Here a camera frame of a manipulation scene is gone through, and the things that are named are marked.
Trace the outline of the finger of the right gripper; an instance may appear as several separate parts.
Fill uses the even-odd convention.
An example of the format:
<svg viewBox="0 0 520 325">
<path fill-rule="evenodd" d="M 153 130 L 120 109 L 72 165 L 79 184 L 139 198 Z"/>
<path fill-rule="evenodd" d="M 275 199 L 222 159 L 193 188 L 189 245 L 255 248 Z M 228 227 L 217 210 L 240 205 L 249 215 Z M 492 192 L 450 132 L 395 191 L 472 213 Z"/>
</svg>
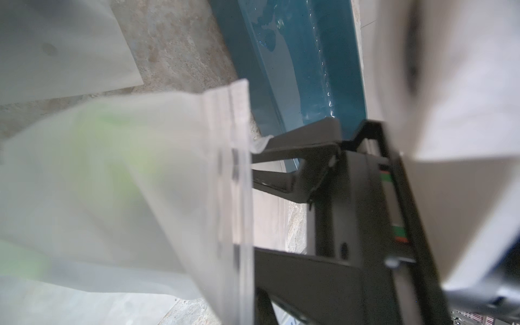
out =
<svg viewBox="0 0 520 325">
<path fill-rule="evenodd" d="M 337 144 L 342 140 L 339 120 L 328 117 L 268 140 L 264 150 L 252 154 L 252 163 L 304 158 L 308 148 Z"/>
<path fill-rule="evenodd" d="M 330 163 L 339 154 L 337 144 L 313 144 L 266 149 L 252 155 L 252 163 L 267 163 L 299 158 L 303 162 L 290 173 L 253 170 L 253 188 L 294 203 L 307 203 L 317 191 Z"/>
</svg>

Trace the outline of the teal plastic bin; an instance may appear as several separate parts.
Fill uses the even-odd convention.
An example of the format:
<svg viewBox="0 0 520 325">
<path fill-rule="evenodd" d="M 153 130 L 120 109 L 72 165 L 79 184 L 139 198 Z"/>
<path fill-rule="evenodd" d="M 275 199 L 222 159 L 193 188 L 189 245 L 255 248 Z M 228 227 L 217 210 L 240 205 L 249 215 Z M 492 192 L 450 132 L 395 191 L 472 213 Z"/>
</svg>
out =
<svg viewBox="0 0 520 325">
<path fill-rule="evenodd" d="M 350 1 L 211 0 L 261 135 L 333 117 L 344 139 L 366 118 Z"/>
</svg>

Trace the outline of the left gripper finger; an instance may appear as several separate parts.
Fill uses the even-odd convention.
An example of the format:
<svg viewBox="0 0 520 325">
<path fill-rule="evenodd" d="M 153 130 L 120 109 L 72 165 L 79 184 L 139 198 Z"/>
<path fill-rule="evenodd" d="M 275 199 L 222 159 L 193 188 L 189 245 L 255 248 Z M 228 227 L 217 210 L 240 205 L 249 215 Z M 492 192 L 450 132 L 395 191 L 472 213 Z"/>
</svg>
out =
<svg viewBox="0 0 520 325">
<path fill-rule="evenodd" d="M 260 288 L 255 290 L 255 325 L 279 325 L 268 293 Z"/>
</svg>

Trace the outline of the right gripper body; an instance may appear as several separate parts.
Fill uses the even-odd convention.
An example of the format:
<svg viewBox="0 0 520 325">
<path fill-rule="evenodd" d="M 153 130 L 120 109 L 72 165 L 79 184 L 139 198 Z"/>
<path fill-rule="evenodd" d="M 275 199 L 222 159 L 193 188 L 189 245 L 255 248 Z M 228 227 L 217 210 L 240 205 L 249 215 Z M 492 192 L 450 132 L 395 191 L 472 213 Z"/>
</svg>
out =
<svg viewBox="0 0 520 325">
<path fill-rule="evenodd" d="M 304 324 L 449 324 L 415 201 L 383 124 L 364 121 L 307 206 L 304 254 L 255 249 L 255 289 Z"/>
</svg>

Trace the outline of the clear zip-top bag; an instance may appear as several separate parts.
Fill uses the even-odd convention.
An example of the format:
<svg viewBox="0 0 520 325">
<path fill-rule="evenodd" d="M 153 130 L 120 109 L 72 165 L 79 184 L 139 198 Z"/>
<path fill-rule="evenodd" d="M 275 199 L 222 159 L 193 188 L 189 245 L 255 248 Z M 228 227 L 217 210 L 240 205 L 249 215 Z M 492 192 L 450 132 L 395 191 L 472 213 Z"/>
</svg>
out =
<svg viewBox="0 0 520 325">
<path fill-rule="evenodd" d="M 1 2 L 1 104 L 142 84 L 109 1 Z"/>
<path fill-rule="evenodd" d="M 1 146 L 1 274 L 95 293 L 204 298 L 254 322 L 245 79 L 97 97 Z"/>
</svg>

